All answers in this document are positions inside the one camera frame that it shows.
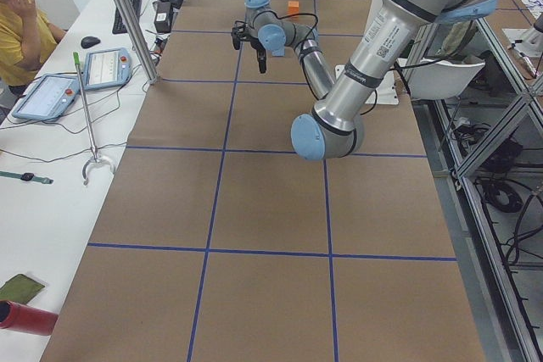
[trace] computer mouse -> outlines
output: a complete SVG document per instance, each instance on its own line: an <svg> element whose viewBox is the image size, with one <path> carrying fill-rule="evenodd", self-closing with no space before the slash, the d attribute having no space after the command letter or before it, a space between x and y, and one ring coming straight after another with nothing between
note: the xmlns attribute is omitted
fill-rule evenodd
<svg viewBox="0 0 543 362"><path fill-rule="evenodd" d="M81 39L81 47L90 48L100 43L100 39L94 36L86 36Z"/></svg>

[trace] metal pole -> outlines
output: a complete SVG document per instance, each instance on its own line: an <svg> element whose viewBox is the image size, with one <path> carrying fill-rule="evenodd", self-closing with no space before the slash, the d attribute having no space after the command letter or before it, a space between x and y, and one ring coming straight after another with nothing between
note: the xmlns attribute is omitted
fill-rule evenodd
<svg viewBox="0 0 543 362"><path fill-rule="evenodd" d="M114 0L114 2L115 6L119 9L120 16L123 19L128 35L132 40L132 45L134 46L136 54L139 57L139 61L145 70L149 83L154 84L159 75L149 54L147 43L143 37L142 29L139 26L139 18L136 16L130 0Z"/></svg>

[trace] red cylinder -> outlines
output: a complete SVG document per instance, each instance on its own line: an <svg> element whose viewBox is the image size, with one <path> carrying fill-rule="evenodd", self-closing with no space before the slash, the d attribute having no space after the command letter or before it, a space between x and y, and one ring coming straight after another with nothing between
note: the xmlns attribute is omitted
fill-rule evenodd
<svg viewBox="0 0 543 362"><path fill-rule="evenodd" d="M0 328L37 335L51 335L58 315L13 301L0 301Z"/></svg>

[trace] metal stand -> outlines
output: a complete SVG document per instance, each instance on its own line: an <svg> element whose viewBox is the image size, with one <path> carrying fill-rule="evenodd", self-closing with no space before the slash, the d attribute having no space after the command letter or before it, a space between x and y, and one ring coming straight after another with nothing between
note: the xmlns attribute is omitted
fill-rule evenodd
<svg viewBox="0 0 543 362"><path fill-rule="evenodd" d="M91 142L92 157L85 163L85 165L83 166L83 171L82 171L83 184L86 186L88 184L88 171L90 170L89 169L90 166L107 164L111 168L111 173L115 174L116 165L115 165L115 162L112 159L110 159L108 156L105 156L98 152L98 147L94 140L94 131L92 130L91 112L88 109L87 91L85 91L85 86L83 84L83 77L81 75L81 65L79 63L79 55L77 53L74 53L74 60L76 62L77 79L79 80L81 100L83 101L83 110L85 111L85 120L87 121L88 138L89 138L89 141Z"/></svg>
<svg viewBox="0 0 543 362"><path fill-rule="evenodd" d="M159 75L154 66L154 62L149 55L149 50L147 48L147 43L143 37L142 29L139 26L139 20L134 9L130 4L130 0L114 0L115 6L119 9L120 16L126 26L128 35L132 40L132 45L136 50L137 56L139 57L139 62L142 64L145 74L149 79L150 84L154 84Z"/></svg>

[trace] white desk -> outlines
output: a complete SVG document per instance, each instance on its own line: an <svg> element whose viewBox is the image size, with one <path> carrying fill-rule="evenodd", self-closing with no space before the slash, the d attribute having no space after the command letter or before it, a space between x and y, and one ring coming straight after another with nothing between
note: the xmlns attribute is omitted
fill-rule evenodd
<svg viewBox="0 0 543 362"><path fill-rule="evenodd" d="M126 47L132 52L128 34L112 35L115 5L113 0L92 0L70 31L45 63L39 75L75 70L72 53L84 60L87 51ZM154 31L152 0L143 0L143 29ZM154 35L144 32L152 46ZM80 40L97 36L102 40L95 47L83 50ZM132 52L132 67L139 65ZM94 123L97 144L119 144L126 141L145 98L143 86L147 77L142 68L119 92L120 108ZM93 118L114 109L114 89L89 92L89 103L112 94L91 106ZM81 97L67 112L78 112L59 120L71 130L83 129L85 115ZM9 152L40 159L55 159L89 148L87 130L72 135L60 126L35 124L18 128L5 120L0 126L0 148ZM107 148L104 153L117 164L123 147ZM64 303L77 266L87 245L109 185L113 180L109 167L92 167L90 182L83 186L81 170L91 158L89 151L51 164L22 159L0 153L0 170L14 173L32 172L54 180L52 185L24 182L0 177L0 285L10 277L25 273L46 285L29 305L59 312ZM5 362L36 362L41 358L49 337L39 337L9 330L0 330L0 349Z"/></svg>

